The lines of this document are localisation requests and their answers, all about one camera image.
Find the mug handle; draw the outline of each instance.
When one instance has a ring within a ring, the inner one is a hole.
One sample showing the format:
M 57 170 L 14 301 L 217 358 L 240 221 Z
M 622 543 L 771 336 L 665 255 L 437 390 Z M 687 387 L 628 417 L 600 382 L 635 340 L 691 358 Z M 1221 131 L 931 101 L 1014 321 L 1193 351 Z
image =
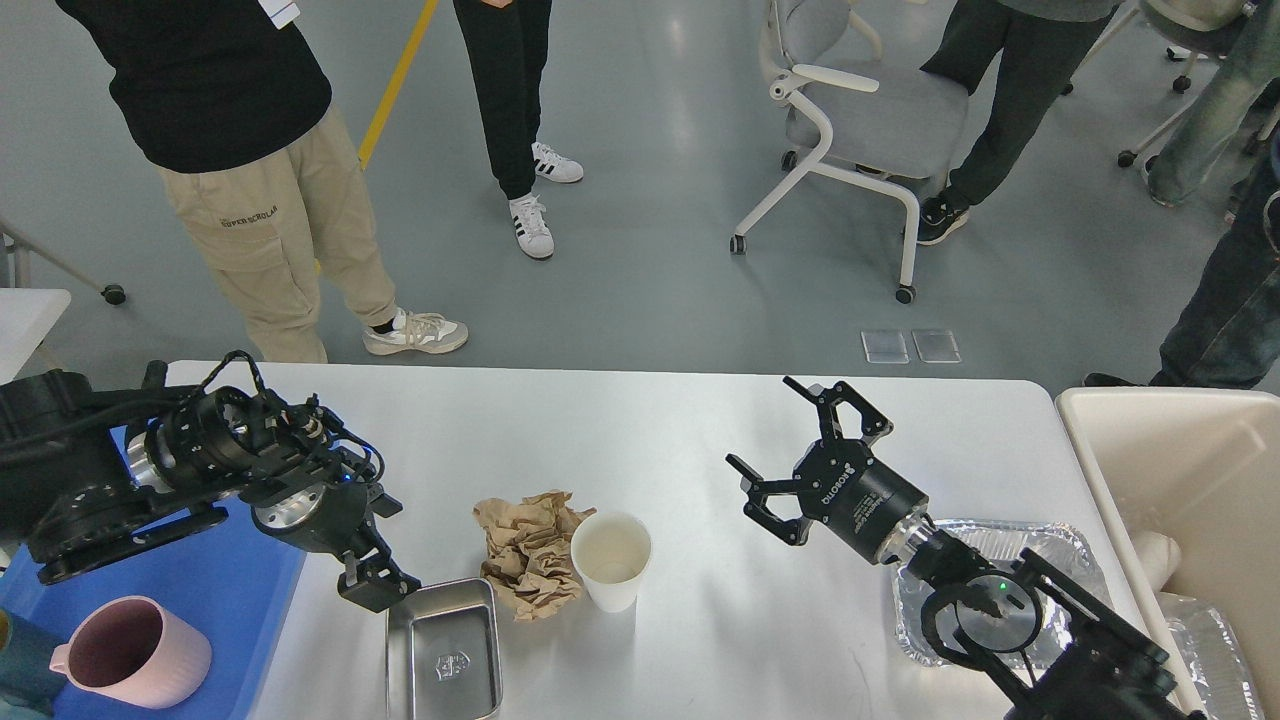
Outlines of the mug handle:
M 60 644 L 54 648 L 54 656 L 49 660 L 49 669 L 54 673 L 67 674 L 67 657 L 70 655 L 70 643 Z

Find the person's leg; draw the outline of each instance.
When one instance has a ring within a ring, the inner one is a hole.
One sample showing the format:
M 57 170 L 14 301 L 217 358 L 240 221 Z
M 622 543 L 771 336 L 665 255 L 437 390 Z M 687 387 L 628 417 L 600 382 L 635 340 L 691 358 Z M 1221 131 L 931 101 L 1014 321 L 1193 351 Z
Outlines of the person's leg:
M 1262 158 L 1199 287 L 1160 346 L 1153 386 L 1248 389 L 1280 356 L 1280 183 Z
M 159 168 L 165 192 L 250 340 L 276 363 L 325 363 L 311 228 L 285 151 L 229 170 Z
M 951 172 L 950 186 L 942 192 L 942 197 L 957 208 L 977 205 L 1000 187 L 1111 20 L 1111 14 L 1087 23 L 1014 15 L 996 76 L 991 118 L 969 156 Z
M 524 197 L 534 188 L 520 10 L 525 1 L 494 8 L 480 0 L 453 0 L 471 59 L 489 167 L 507 200 Z
M 287 149 L 307 209 L 315 259 L 367 327 L 396 315 L 396 286 L 374 240 L 374 209 L 356 147 L 337 106 Z
M 1187 200 L 1240 129 L 1249 106 L 1280 76 L 1280 0 L 1258 8 L 1226 61 L 1152 164 L 1147 188 L 1165 205 Z
M 1005 46 L 1014 12 L 996 0 L 957 0 L 942 42 L 920 69 L 959 82 L 973 95 L 991 60 Z
M 543 68 L 547 67 L 548 36 L 552 22 L 552 0 L 517 0 L 520 36 L 525 50 L 525 127 L 527 143 L 538 141 L 541 124 Z

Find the white table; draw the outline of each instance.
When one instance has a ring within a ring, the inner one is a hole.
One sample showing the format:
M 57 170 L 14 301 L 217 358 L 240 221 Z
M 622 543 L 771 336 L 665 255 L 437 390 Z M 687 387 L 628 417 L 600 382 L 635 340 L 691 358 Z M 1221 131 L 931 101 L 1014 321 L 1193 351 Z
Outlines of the white table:
M 183 361 L 172 384 L 209 363 Z M 499 715 L 556 719 L 1002 717 L 986 676 L 924 669 L 893 635 L 891 570 L 815 524 L 788 547 L 741 512 L 735 452 L 786 477 L 818 437 L 814 407 L 778 377 L 264 365 L 289 401 L 317 392 L 387 459 L 404 503 L 380 520 L 425 584 L 472 577 L 486 497 L 562 488 L 571 506 L 639 515 L 654 560 L 635 609 L 590 601 L 499 621 Z M 227 382 L 251 387 L 247 374 Z M 829 386 L 837 378 L 800 378 Z M 896 430 L 876 455 L 932 497 L 936 518 L 1065 521 L 1091 543 L 1114 605 L 1133 597 L 1050 397 L 1015 380 L 847 378 Z M 847 432 L 858 424 L 852 414 Z M 255 720 L 385 716 L 385 619 L 342 601 L 340 568 L 303 566 Z
M 0 288 L 0 384 L 22 370 L 70 301 L 65 290 Z

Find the metal container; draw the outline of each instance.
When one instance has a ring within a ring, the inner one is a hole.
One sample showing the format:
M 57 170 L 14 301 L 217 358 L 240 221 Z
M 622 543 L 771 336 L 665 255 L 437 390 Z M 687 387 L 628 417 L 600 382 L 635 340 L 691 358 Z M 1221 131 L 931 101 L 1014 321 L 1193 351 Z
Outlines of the metal container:
M 1107 592 L 1102 568 L 1094 560 L 1089 543 L 1070 525 L 1004 520 L 938 520 L 937 528 L 969 543 L 1001 570 L 1009 570 L 1012 561 L 1018 559 L 1018 553 L 1024 547 L 1029 547 L 1059 570 L 1066 573 L 1085 592 L 1107 606 L 1111 605 L 1111 593 Z M 920 609 L 932 593 L 933 589 L 914 575 L 908 574 L 906 568 L 899 568 L 893 575 L 893 609 L 897 614 L 899 644 L 908 657 L 931 667 L 950 665 L 929 647 L 920 625 Z M 1030 661 L 1032 667 L 1043 670 L 1052 665 L 1066 644 L 1071 642 L 1071 633 L 1066 628 L 1069 619 L 1066 610 L 1043 593 L 1039 596 L 1044 606 L 1044 621 L 1041 625 L 1039 637 L 1027 648 L 1027 660 Z M 951 638 L 955 628 L 955 615 L 943 612 L 938 616 L 938 632 L 943 638 Z M 955 641 L 950 641 L 947 647 L 959 648 Z M 1016 655 L 1002 657 L 1006 665 L 1014 669 L 1021 669 L 1027 665 Z
M 502 703 L 493 587 L 422 588 L 387 611 L 387 717 L 480 720 Z

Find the pink mug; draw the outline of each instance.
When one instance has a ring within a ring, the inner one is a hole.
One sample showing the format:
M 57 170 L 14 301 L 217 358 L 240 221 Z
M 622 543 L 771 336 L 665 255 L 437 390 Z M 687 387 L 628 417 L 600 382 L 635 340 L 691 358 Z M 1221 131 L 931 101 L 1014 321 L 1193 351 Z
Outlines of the pink mug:
M 49 669 L 82 691 L 160 710 L 196 692 L 211 661 L 200 630 L 150 597 L 129 596 L 86 618 Z

